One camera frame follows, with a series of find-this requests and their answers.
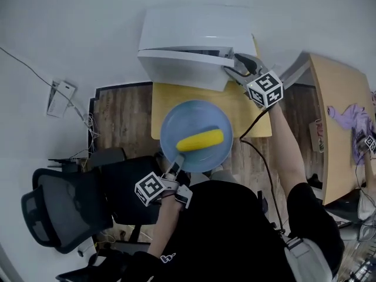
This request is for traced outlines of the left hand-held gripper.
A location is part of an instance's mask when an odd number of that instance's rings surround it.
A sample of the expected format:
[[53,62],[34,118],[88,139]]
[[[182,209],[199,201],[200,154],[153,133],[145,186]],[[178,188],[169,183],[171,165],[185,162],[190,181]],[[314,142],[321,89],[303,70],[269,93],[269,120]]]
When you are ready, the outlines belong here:
[[185,156],[178,154],[170,170],[161,177],[151,172],[135,184],[135,193],[146,207],[168,195],[173,195],[177,202],[186,209],[189,208],[193,193],[185,184],[177,181],[184,160]]

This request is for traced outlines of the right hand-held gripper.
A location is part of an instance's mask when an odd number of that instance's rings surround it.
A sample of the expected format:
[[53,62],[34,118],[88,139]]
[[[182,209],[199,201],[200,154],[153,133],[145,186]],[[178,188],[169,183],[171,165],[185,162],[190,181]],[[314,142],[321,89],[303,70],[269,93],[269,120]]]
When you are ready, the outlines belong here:
[[273,70],[261,74],[259,73],[260,59],[245,53],[234,54],[235,69],[223,66],[224,71],[238,84],[242,84],[249,98],[258,105],[269,108],[279,102],[284,97],[283,83]]

